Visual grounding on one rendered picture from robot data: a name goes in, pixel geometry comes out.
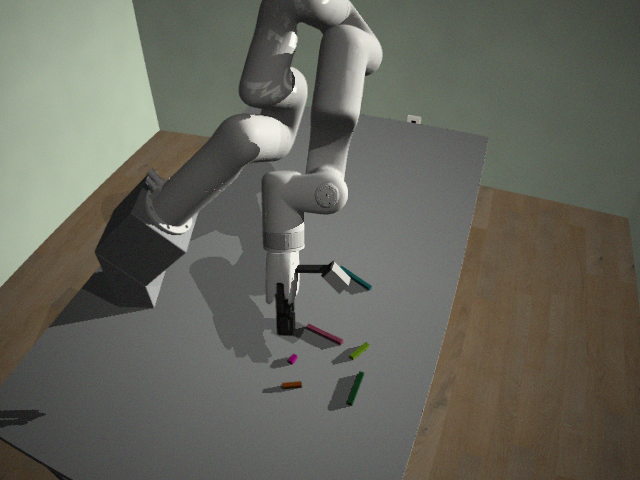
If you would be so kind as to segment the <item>dark green rod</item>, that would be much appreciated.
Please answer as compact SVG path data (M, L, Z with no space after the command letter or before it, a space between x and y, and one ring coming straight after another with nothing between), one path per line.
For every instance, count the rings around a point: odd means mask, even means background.
M352 392L350 394L350 397L348 399L347 405L350 405L350 406L353 405L353 402L355 400L355 397L356 397L356 394L357 394L358 389L360 387L360 384L361 384L361 381L363 379L363 376L364 376L364 372L360 372L359 371L359 374L358 374L357 379L355 381L354 387L353 387Z

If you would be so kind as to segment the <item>lime green rod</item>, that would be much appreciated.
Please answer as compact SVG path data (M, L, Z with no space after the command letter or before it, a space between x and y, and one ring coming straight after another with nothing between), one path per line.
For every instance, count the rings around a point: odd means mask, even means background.
M350 358L352 360L354 360L355 358L357 358L361 353L363 353L367 348L369 348L369 344L367 342L365 342L362 346L360 346L357 350L355 350L351 355Z

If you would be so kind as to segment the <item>turquoise rod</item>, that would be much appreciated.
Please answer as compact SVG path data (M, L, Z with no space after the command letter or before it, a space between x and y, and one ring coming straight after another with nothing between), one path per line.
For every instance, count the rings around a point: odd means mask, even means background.
M350 272L349 270L347 270L346 268L344 268L343 266L340 266L340 268L356 283L358 283L359 285L361 285L362 287L364 287L365 289L367 289L368 291L370 289L372 289L372 286L370 284L368 284L367 282L365 282L364 280L362 280L361 278L359 278L358 276L356 276L355 274L353 274L352 272Z

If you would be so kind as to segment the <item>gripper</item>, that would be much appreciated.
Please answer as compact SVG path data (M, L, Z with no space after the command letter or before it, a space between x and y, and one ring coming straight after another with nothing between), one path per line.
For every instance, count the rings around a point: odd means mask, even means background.
M263 248L267 250L266 302L270 304L277 297L277 334L293 336L295 332L293 301L299 290L299 273L295 273L295 269L299 265L299 250L303 249L304 245L285 250L270 249L264 245Z

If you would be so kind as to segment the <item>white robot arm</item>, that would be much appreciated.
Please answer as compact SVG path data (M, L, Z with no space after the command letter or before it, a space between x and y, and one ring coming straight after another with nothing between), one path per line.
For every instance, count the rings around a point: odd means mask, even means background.
M239 83L241 100L262 109L261 114L224 120L168 181L153 168L146 173L151 188L145 208L164 232L187 232L192 217L246 165L277 161L289 153L307 99L306 80L291 67L300 22L323 34L306 174L273 171L262 177L263 245L302 247L304 212L333 214L346 204L349 143L360 114L364 77L380 66L381 45L349 0L262 0Z

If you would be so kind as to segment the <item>orange rod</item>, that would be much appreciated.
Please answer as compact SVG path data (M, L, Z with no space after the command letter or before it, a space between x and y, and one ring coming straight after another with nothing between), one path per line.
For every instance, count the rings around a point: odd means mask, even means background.
M302 383L301 381L282 383L282 388L283 389L302 388Z

